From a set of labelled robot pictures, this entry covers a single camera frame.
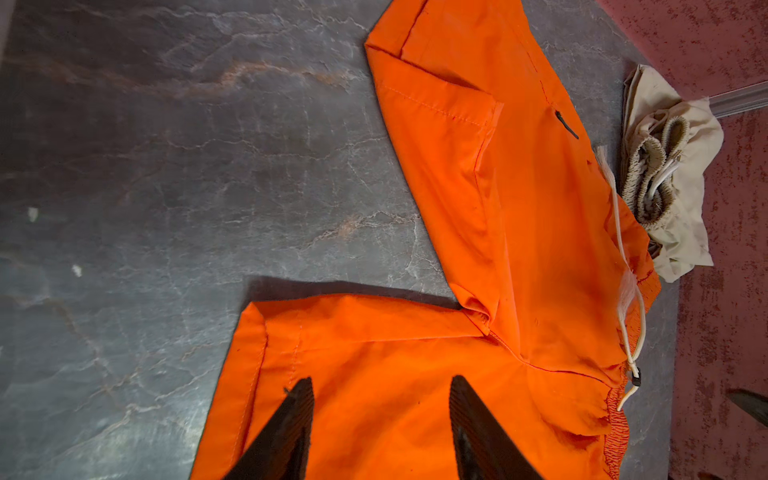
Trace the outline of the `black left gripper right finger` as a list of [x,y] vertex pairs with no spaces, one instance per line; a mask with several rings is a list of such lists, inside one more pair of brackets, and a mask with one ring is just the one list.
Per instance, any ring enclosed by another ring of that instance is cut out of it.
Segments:
[[543,479],[461,375],[451,380],[449,414],[459,479]]

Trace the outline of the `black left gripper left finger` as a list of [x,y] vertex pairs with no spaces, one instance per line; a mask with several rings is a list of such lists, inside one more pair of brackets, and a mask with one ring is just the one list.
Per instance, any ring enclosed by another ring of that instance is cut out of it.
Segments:
[[314,415],[312,380],[299,380],[288,392],[225,479],[304,479]]

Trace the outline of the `orange shorts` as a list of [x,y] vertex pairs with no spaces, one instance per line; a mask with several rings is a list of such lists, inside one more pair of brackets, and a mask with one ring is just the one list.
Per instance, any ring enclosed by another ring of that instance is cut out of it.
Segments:
[[249,304],[192,477],[228,474],[310,378],[308,478],[453,479],[449,389],[461,375],[544,478],[617,478],[660,281],[522,5],[395,1],[365,49],[459,305]]

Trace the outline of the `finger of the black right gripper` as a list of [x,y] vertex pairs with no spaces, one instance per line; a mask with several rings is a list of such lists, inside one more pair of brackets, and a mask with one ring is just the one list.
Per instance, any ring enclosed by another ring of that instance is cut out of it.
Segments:
[[745,389],[732,389],[727,392],[727,398],[761,425],[768,427],[766,396]]

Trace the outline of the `beige drawstring shorts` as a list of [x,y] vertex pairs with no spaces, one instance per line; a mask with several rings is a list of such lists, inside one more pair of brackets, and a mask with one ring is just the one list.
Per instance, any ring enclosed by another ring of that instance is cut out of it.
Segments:
[[625,82],[620,193],[650,237],[656,273],[672,284],[709,267],[704,173],[724,132],[707,98],[684,100],[648,65]]

